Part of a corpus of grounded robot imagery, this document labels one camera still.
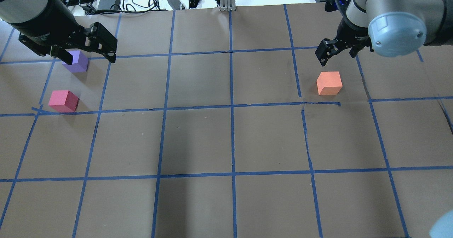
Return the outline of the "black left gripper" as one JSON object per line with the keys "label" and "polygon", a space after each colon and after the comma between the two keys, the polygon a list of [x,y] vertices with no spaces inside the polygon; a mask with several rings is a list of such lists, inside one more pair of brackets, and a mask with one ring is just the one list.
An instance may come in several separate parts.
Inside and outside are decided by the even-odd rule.
{"label": "black left gripper", "polygon": [[73,64],[67,48],[78,48],[102,55],[115,63],[117,38],[99,22],[84,28],[76,22],[65,5],[27,6],[18,11],[18,41],[35,54],[51,54],[57,47],[57,58]]}

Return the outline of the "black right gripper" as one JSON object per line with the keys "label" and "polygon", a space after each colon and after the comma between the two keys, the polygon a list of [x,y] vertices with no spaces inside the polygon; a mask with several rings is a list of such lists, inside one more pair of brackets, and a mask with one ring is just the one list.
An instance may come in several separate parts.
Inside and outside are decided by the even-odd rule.
{"label": "black right gripper", "polygon": [[371,47],[368,28],[354,25],[347,19],[341,19],[335,39],[322,39],[316,48],[315,56],[322,67],[327,61],[336,56],[340,51],[350,49],[350,56],[355,58],[359,51],[365,47]]}

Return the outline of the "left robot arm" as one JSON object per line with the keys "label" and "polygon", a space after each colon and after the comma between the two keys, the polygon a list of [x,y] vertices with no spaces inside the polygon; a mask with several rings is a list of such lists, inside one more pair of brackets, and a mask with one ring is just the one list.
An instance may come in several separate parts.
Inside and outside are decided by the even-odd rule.
{"label": "left robot arm", "polygon": [[19,31],[18,41],[39,56],[71,65],[69,49],[102,55],[115,63],[117,38],[99,22],[78,24],[61,0],[0,0],[1,19]]}

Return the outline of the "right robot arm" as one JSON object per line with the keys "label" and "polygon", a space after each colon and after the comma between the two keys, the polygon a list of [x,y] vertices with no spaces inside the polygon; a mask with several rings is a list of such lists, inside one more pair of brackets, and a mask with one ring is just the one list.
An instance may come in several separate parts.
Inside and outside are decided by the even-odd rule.
{"label": "right robot arm", "polygon": [[326,0],[325,11],[342,20],[333,39],[322,39],[315,55],[322,66],[349,50],[369,47],[383,57],[405,56],[421,46],[451,46],[453,0]]}

